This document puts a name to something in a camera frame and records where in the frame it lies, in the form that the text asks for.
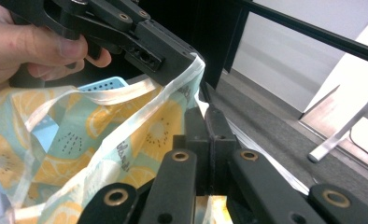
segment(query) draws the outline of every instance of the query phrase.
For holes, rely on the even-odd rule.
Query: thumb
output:
[[[9,62],[59,66],[81,60],[87,54],[83,36],[68,40],[48,28],[33,25],[4,24],[0,29],[0,52]]]

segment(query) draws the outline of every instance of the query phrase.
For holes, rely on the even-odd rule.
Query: blue plastic basket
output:
[[[91,84],[78,87],[80,91],[107,91],[128,86],[121,77],[110,77]],[[52,144],[53,137],[58,132],[59,126],[50,117],[44,117],[33,129],[33,134],[38,139],[41,146],[48,151]]]

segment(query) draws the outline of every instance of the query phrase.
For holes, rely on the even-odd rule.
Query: gray floor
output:
[[[223,75],[211,95],[228,119],[306,186],[333,184],[368,204],[368,172],[351,158],[339,151],[318,164],[306,158],[321,139],[299,123],[301,113],[235,72]]]

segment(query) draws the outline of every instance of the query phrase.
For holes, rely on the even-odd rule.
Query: patterned fabric bag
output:
[[[110,91],[74,87],[0,92],[0,185],[23,223],[77,223],[102,187],[139,188],[153,178],[184,112],[197,106],[205,64],[192,65],[165,87],[151,79]],[[50,146],[35,134],[51,118]]]

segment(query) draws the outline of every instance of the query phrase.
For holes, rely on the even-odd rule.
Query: white wall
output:
[[[351,39],[368,24],[368,0],[254,2]],[[343,55],[343,51],[250,13],[233,69],[305,112]]]

